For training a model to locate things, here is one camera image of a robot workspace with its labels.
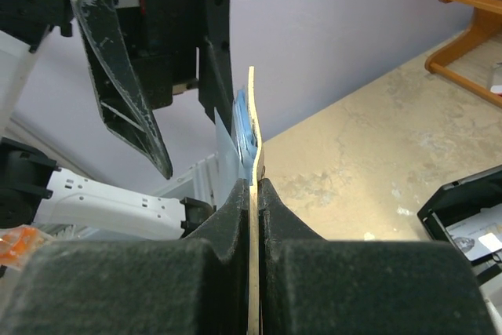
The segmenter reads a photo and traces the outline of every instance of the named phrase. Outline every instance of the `robotic arm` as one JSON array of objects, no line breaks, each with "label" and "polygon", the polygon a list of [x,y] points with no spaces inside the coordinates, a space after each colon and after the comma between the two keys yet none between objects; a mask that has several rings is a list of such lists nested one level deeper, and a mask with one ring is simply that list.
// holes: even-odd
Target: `robotic arm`
[{"label": "robotic arm", "polygon": [[[105,126],[166,177],[173,167],[153,110],[198,89],[231,131],[230,0],[0,0],[0,132],[4,132],[47,36],[82,32]],[[0,144],[0,228],[80,224],[146,239],[178,239],[213,212],[208,203],[156,198],[87,180],[40,151]]]}]

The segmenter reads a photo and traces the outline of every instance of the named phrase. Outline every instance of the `wooden stick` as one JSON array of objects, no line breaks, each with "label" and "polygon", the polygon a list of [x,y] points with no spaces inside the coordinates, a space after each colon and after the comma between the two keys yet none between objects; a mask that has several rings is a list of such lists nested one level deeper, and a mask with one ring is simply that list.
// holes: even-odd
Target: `wooden stick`
[{"label": "wooden stick", "polygon": [[258,218],[258,181],[264,175],[264,154],[260,125],[254,100],[254,67],[249,67],[246,103],[251,130],[258,151],[253,162],[252,182],[249,182],[249,311],[248,334],[260,334],[260,222]]}]

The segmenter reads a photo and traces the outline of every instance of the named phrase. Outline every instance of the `orange object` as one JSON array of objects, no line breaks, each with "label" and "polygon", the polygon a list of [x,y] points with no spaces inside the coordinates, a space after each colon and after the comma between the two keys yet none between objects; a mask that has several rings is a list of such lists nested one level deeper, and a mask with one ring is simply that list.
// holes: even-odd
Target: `orange object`
[{"label": "orange object", "polygon": [[23,226],[0,236],[0,264],[21,269],[38,248],[52,241],[53,237],[37,228]]},{"label": "orange object", "polygon": [[467,30],[430,55],[426,69],[502,107],[502,98],[487,88],[493,65],[502,61],[502,0],[440,1],[461,2],[475,8]]}]

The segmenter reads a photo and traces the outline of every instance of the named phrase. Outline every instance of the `wall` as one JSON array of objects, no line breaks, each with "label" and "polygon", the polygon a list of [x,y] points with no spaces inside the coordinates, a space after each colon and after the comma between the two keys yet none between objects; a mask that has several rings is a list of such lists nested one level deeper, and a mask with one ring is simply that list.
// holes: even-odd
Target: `wall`
[{"label": "wall", "polygon": [[[437,0],[232,0],[234,87],[255,65],[268,139],[450,37],[470,13]],[[15,116],[95,177],[141,191],[165,183],[100,123],[78,36],[48,41]],[[214,152],[214,126],[196,93],[156,116],[175,175]]]}]

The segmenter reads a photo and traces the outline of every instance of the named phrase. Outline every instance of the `open black case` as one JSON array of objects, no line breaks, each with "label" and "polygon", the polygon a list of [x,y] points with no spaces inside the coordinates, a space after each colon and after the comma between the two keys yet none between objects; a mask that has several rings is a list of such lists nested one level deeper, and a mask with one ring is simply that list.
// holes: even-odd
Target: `open black case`
[{"label": "open black case", "polygon": [[[502,166],[497,166],[440,187],[418,212],[418,217],[432,239],[450,242],[458,248],[447,227],[501,203]],[[502,207],[496,211],[502,224]],[[502,272],[502,249],[469,261],[479,285],[483,285]]]}]

